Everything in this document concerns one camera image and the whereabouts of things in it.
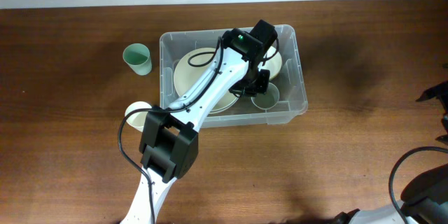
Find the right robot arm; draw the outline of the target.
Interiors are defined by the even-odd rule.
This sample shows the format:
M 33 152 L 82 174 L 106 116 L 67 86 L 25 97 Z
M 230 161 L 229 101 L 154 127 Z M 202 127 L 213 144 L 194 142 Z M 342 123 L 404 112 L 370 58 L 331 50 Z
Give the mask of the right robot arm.
M 429 169 L 412 179 L 395 198 L 393 182 L 400 165 L 411 155 L 422 152 L 447 153 L 446 147 L 422 146 L 403 154 L 394 164 L 388 178 L 389 205 L 369 211 L 354 209 L 341 212 L 330 220 L 339 224 L 446 223 L 447 165 Z

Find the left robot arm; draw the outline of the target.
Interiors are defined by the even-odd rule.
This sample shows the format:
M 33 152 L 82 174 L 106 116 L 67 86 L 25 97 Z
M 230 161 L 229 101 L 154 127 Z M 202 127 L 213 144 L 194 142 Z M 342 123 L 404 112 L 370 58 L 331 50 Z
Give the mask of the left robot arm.
M 141 180 L 124 223 L 156 222 L 169 189 L 197 158 L 199 131 L 212 108 L 227 92 L 237 97 L 266 93 L 270 73 L 258 66 L 278 43 L 274 25 L 264 20 L 251 31 L 228 30 L 218 38 L 206 71 L 185 94 L 167 108 L 144 109 L 142 158 L 131 163 Z

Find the white small bowl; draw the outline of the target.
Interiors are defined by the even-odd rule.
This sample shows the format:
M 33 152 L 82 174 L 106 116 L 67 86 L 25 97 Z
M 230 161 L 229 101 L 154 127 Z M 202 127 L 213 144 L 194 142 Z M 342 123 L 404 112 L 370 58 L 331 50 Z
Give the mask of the white small bowl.
M 278 52 L 272 59 L 266 61 L 265 64 L 259 63 L 259 69 L 269 70 L 269 80 L 276 78 L 283 66 L 281 54 Z

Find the mint green cup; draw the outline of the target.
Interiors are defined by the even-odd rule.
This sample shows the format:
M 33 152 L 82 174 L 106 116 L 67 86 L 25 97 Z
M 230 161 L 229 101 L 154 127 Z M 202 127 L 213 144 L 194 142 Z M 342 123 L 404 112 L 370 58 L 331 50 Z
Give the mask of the mint green cup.
M 149 74 L 153 68 L 150 50 L 141 43 L 133 43 L 127 46 L 122 53 L 123 60 L 140 76 Z

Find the beige plate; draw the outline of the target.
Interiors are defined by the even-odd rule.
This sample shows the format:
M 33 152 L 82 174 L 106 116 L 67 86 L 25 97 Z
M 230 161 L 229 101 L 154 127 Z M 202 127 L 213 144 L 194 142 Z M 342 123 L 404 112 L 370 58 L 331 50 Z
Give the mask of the beige plate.
M 198 48 L 190 51 L 180 59 L 174 70 L 174 87 L 178 96 L 184 95 L 209 66 L 207 64 L 206 66 L 193 67 L 189 65 L 188 59 L 197 53 L 203 53 L 203 55 L 196 56 L 191 60 L 193 64 L 203 64 L 213 56 L 214 51 L 214 48 Z M 210 114 L 220 113 L 229 109 L 237 100 L 238 98 L 233 94 L 226 92 L 213 107 Z

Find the grey cup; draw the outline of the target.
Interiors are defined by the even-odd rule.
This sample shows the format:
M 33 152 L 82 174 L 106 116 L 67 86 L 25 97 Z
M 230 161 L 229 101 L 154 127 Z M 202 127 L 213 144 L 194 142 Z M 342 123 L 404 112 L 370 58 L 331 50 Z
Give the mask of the grey cup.
M 280 98 L 279 89 L 273 83 L 269 83 L 265 94 L 258 94 L 252 97 L 252 103 L 259 109 L 269 110 L 278 103 Z

